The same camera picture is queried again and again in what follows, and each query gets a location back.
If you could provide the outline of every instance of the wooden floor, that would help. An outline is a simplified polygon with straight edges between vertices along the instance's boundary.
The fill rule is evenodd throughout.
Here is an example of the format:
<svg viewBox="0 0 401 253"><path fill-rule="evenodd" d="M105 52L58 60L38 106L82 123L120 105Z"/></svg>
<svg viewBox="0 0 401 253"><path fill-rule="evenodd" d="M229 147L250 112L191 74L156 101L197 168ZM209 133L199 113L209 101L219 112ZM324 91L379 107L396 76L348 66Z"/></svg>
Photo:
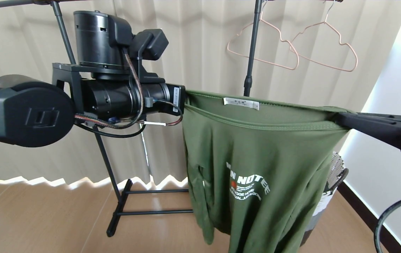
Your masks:
<svg viewBox="0 0 401 253"><path fill-rule="evenodd" d="M143 189L134 184L133 189ZM117 200L108 184L0 184L0 253L226 253L229 236L206 245L194 215L123 216L106 229ZM190 208L187 193L134 194L125 210ZM372 232L337 192L300 253L374 253Z"/></svg>

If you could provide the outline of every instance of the green shirt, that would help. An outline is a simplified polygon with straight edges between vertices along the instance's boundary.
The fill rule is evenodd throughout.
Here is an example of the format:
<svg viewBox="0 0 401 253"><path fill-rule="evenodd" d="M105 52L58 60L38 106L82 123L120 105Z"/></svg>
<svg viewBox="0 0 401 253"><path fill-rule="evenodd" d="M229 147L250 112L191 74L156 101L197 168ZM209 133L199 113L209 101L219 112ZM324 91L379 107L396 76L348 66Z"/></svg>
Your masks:
<svg viewBox="0 0 401 253"><path fill-rule="evenodd" d="M348 131L330 120L347 111L187 93L189 194L205 241L216 227L230 253L297 252Z"/></svg>

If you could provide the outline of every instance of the rose gold wire hanger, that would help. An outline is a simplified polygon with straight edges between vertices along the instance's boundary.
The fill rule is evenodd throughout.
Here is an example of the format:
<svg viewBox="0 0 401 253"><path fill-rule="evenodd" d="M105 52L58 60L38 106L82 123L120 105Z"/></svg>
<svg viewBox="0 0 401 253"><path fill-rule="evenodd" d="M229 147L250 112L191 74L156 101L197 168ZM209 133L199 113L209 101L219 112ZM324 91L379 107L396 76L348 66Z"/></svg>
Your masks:
<svg viewBox="0 0 401 253"><path fill-rule="evenodd" d="M254 59L254 60L257 60L257 61L260 61L260 62L267 63L267 64L271 64L271 65L274 65L274 66L284 67L285 69L295 70L295 69L297 69L297 67L299 66L299 54L297 53L296 49L294 48L294 46L292 45L292 43L291 43L289 40L283 40L283 39L282 39L282 32L280 31L280 29L278 29L276 26L274 26L273 24L270 24L269 22L267 22L266 20L263 19L263 10L264 10L264 7L266 6L266 3L267 3L267 0L265 1L264 5L263 5L263 7L262 7L262 9L261 9L260 21L262 21L263 23L265 23L265 24L269 25L270 27L276 29L276 30L279 32L280 41L281 41L281 42L287 42L287 43L289 44L289 49L290 49L292 52L294 52L294 53L296 54L296 56L297 56L297 63L296 63L296 66L295 66L295 67L287 67L287 66L284 66L284 65L280 65L280 64L268 62L268 61L261 60L261 59L257 59L257 58L253 58L253 59ZM252 24L253 24L253 22L250 23L250 24L248 24L248 25L245 26L244 28L242 28L242 30L241 30L238 34L236 34L236 35L227 43L227 51L229 51L230 53L234 53L234 54L236 54L236 55L238 55L238 56L243 56L243 57L249 58L249 56L245 56L245 55L243 55L243 54L236 53L236 52L232 51L232 50L230 49L230 43L231 43L233 40L235 40L236 38L238 38L239 36L241 36L242 32L243 32L247 27L251 26Z"/></svg>
<svg viewBox="0 0 401 253"><path fill-rule="evenodd" d="M352 72L352 71L354 71L354 70L356 69L356 66L358 66L358 56L356 55L355 50L353 49L353 47L352 47L349 43L342 43L342 42L341 42L342 36L341 36L340 32L338 32L338 30L336 30L335 27L333 27L331 24L329 24L329 23L327 22L327 19L328 19L328 17L329 17L329 12L330 12L330 10L332 9L333 5L335 4L335 1L336 1L336 0L333 1L332 6L330 6L329 10L327 11L327 14L326 14L326 16L325 16L325 20L324 20L323 22L320 22L320 23L317 23L317 24L314 24L314 25L305 27L305 29L303 29L302 32L297 33L297 35L292 39L292 42L294 42L295 39L296 39L300 34L303 34L308 28L314 27L314 26L318 26L318 25L321 25L321 24L326 24L328 27L330 27L330 28L331 28L335 33L337 33L337 35L339 36L339 44L340 44L340 45L346 45L346 46L348 46L349 49L352 51L353 55L355 56L355 66L354 66L352 69L341 69L341 68L339 68L339 67L334 67L334 66L330 66L330 65L327 65L327 64L323 64L323 63L317 62L317 61L312 60L312 59L310 59L310 58L308 58L308 57L306 57L306 56L303 56L303 55L301 55L301 54L298 54L298 55L299 55L300 57L304 58L304 59L307 59L308 61L312 61L312 62L317 63L317 64L320 64L320 65L322 65L322 66L330 67L330 68L332 68L332 69L337 69L337 70L341 70L341 71Z"/></svg>

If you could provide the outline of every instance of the laundry basket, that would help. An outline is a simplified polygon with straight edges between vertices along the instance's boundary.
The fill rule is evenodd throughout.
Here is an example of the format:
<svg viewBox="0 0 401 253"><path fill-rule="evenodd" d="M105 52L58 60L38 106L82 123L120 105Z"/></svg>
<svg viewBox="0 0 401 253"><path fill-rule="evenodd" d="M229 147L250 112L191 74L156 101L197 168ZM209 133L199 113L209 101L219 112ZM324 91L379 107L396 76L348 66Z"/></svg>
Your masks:
<svg viewBox="0 0 401 253"><path fill-rule="evenodd" d="M301 246L305 244L308 237L310 237L311 232L313 232L314 227L316 227L316 224L321 218L322 213L324 213L325 208L327 207L334 193L336 192L337 187L344 181L345 177L349 173L349 169L345 168L344 166L344 161L342 160L342 157L336 152L333 153L330 167L331 169L329 177L327 179L327 184L325 185L321 200L319 201L313 213L313 217L311 218L308 227L305 229L302 243L300 244Z"/></svg>

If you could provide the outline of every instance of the curtain fold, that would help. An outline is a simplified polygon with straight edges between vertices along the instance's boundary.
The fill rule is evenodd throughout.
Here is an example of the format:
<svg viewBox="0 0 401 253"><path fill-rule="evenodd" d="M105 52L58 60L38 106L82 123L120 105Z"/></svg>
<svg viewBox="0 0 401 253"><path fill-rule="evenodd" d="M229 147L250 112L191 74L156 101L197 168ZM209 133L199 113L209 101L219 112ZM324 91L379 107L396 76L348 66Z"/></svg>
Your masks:
<svg viewBox="0 0 401 253"><path fill-rule="evenodd" d="M77 56L73 15L76 10L99 10L127 19L134 33L162 29L169 40L160 60L145 61L147 71L166 82L187 89L242 95L247 59L226 51L234 34L253 20L254 0L94 0L61 3L72 50ZM323 21L329 1L277 0L267 3L264 19L292 39L304 27ZM344 0L335 3L328 18L358 53L353 72L329 69L304 59L290 71L269 64L254 64L251 97L305 105L333 105L359 111L372 91L401 25L401 1ZM252 28L231 44L248 54ZM340 47L338 37L326 26L309 29L293 43L307 57L337 67L349 68L353 54ZM278 39L276 30L260 25L256 57L278 64L295 65L289 45ZM67 63L52 8L25 5L0 9L0 75L23 74L51 81L51 63ZM153 114L150 121L172 121L176 117ZM138 126L123 133L132 133ZM138 176L155 183L168 175L186 177L181 125L147 126L131 139L104 138L117 181ZM61 141L42 148L22 148L0 143L0 179L44 176L64 178L69 184L83 177L93 182L107 172L93 134L74 127Z"/></svg>

